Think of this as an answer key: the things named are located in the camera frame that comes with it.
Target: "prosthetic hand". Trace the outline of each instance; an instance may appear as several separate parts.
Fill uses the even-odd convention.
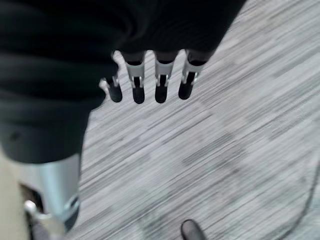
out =
[[[245,2],[0,1],[1,158],[28,217],[54,239],[74,226],[84,135],[106,95],[102,77],[111,99],[122,100],[114,51],[122,53],[141,104],[145,51],[155,52],[155,100],[164,103],[174,60],[186,50],[178,93],[185,100]]]
[[[177,51],[155,53],[155,100],[158,103],[166,100],[177,54]],[[196,51],[187,51],[180,98],[190,96],[194,81],[211,55],[212,52],[201,55]],[[141,104],[144,101],[144,52],[123,53],[123,56],[132,84],[133,99]],[[111,98],[115,102],[121,100],[118,79],[114,77],[112,82],[107,83]],[[8,155],[7,162],[22,192],[24,210],[29,219],[42,225],[54,240],[62,238],[72,229],[79,214],[81,149],[87,118],[79,116],[72,123],[71,119],[59,116],[55,121],[34,122],[32,125],[2,123],[3,154]]]
[[[168,85],[170,82],[174,61],[178,51],[159,52],[155,51],[155,100],[162,104],[167,99]],[[145,100],[145,51],[138,53],[121,53],[132,86],[133,100],[142,104]],[[186,50],[186,59],[182,69],[181,83],[178,95],[180,99],[186,100],[190,97],[194,83],[200,76],[205,64],[214,54],[214,51],[200,52],[192,49]],[[110,98],[118,103],[122,100],[122,91],[117,75],[111,78],[103,78],[106,82]]]

